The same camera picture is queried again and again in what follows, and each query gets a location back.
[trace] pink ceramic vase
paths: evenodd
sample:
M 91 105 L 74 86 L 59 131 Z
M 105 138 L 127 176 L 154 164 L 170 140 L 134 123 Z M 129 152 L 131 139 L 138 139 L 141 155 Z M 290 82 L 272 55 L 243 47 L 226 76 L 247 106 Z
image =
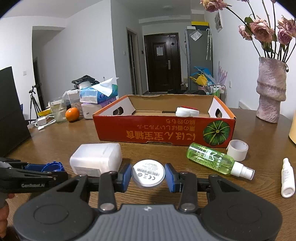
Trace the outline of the pink ceramic vase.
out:
M 286 100 L 286 64 L 273 58 L 259 58 L 257 93 L 260 95 L 257 117 L 270 122 L 279 121 L 281 101 Z

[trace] blue plastic lid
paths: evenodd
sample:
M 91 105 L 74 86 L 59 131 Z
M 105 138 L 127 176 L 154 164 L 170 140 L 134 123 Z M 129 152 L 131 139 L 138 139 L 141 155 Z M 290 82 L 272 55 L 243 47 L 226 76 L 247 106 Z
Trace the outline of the blue plastic lid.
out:
M 60 162 L 52 162 L 45 165 L 45 167 L 42 169 L 42 172 L 64 172 L 65 169 L 63 167 L 63 164 Z

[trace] black tripod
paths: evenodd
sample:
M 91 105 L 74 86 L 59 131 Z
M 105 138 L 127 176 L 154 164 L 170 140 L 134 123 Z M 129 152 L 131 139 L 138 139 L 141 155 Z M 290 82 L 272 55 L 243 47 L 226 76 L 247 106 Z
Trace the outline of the black tripod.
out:
M 35 113 L 36 113 L 36 117 L 37 117 L 37 118 L 38 118 L 38 113 L 41 112 L 41 109 L 40 109 L 40 107 L 38 106 L 38 103 L 37 103 L 37 101 L 35 100 L 35 97 L 33 96 L 33 93 L 36 94 L 35 91 L 34 91 L 34 88 L 36 88 L 35 85 L 32 86 L 32 90 L 29 91 L 29 94 L 31 94 L 31 95 L 30 95 L 30 97 L 31 97 L 31 103 L 30 103 L 30 120 L 31 120 L 31 114 L 32 114 L 32 113 L 31 113 L 31 112 L 32 112 L 32 103 L 33 103 L 33 106 L 34 106 L 34 109 L 35 109 Z

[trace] tangerine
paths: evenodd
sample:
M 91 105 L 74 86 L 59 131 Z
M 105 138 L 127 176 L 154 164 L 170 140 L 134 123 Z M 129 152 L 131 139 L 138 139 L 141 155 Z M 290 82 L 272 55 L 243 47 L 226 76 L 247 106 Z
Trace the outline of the tangerine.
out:
M 69 122 L 73 122 L 78 120 L 80 116 L 80 112 L 77 108 L 70 108 L 69 110 L 66 111 L 65 116 Z

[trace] gray ribbed panel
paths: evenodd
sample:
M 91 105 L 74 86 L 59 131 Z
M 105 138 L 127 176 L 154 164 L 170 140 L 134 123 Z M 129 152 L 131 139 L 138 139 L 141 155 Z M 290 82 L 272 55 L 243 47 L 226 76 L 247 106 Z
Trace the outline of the gray ribbed panel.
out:
M 219 241 L 198 218 L 173 205 L 123 205 L 117 213 L 101 215 L 77 241 Z

